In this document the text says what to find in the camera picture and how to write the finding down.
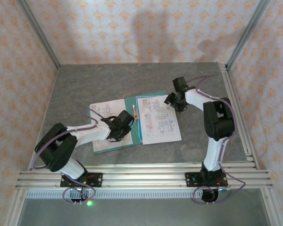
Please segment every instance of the green led light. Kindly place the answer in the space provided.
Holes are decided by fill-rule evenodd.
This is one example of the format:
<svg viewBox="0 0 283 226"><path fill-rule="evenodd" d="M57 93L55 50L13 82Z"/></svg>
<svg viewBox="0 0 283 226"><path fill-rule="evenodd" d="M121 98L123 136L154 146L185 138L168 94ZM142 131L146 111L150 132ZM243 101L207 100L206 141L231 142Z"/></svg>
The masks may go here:
<svg viewBox="0 0 283 226"><path fill-rule="evenodd" d="M87 206L92 206L92 205L93 205L93 203L90 200L88 200Z"/></svg>

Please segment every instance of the document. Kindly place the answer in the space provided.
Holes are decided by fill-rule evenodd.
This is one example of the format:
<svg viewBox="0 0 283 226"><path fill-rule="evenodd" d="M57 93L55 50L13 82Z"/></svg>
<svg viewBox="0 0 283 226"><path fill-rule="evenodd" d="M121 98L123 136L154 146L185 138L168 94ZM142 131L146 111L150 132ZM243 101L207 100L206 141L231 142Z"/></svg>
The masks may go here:
<svg viewBox="0 0 283 226"><path fill-rule="evenodd" d="M92 104L90 105L90 108L96 111L97 113L99 113L104 118L107 118L109 116L118 116L123 110L126 110L124 99ZM95 118L96 120L100 120L100 117L94 112L90 111L90 114L91 117ZM93 141L93 151L98 152L106 149L117 148L131 144L133 144L133 141L132 141L131 132L129 132L124 137L124 139L119 142L109 142L108 140Z"/></svg>
<svg viewBox="0 0 283 226"><path fill-rule="evenodd" d="M137 98L144 145L181 140L175 109L164 103L166 97Z"/></svg>

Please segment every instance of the teal clipboard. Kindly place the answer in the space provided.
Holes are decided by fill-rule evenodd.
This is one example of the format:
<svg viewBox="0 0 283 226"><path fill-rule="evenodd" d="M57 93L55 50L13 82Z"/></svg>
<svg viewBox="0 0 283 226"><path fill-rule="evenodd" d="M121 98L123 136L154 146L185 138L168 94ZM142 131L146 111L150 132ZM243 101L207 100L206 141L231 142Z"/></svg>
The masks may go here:
<svg viewBox="0 0 283 226"><path fill-rule="evenodd" d="M153 93L147 93L147 94L139 95L138 97L152 97L152 96L162 96L162 95L166 95L166 91L163 90L163 91L158 91L158 92L153 92ZM137 106L137 97L125 98L126 111L132 116L134 115L133 105ZM132 136L132 142L133 142L131 145L124 145L120 147L109 148L109 149L105 149L105 150L101 150L101 151L97 151L93 153L101 154L101 153L121 149L123 147L142 144L142 131L139 128L140 126L138 126L136 122L134 121L134 123L131 126L131 136Z"/></svg>

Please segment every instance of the orange floral pattern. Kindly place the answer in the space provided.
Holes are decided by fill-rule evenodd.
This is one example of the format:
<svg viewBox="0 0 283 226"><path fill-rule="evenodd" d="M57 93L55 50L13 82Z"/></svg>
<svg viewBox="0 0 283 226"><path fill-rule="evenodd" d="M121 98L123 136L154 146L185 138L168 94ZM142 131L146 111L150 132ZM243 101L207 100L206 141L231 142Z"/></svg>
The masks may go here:
<svg viewBox="0 0 283 226"><path fill-rule="evenodd" d="M61 64L226 63L259 0L28 3Z"/></svg>
<svg viewBox="0 0 283 226"><path fill-rule="evenodd" d="M283 0L270 3L234 69L245 120L283 211Z"/></svg>
<svg viewBox="0 0 283 226"><path fill-rule="evenodd" d="M0 225L27 169L56 70L15 0L0 0Z"/></svg>

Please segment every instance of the patterned wallpaper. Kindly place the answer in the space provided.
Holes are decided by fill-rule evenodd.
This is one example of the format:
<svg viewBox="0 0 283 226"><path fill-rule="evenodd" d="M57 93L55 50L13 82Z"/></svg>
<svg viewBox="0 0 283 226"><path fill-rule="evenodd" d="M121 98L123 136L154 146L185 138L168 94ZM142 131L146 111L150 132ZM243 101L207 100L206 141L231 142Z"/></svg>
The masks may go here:
<svg viewBox="0 0 283 226"><path fill-rule="evenodd" d="M56 70L15 0L0 0L0 225L27 169Z"/></svg>
<svg viewBox="0 0 283 226"><path fill-rule="evenodd" d="M244 117L283 211L283 0L269 4L233 69Z"/></svg>
<svg viewBox="0 0 283 226"><path fill-rule="evenodd" d="M61 64L226 63L259 0L28 0Z"/></svg>

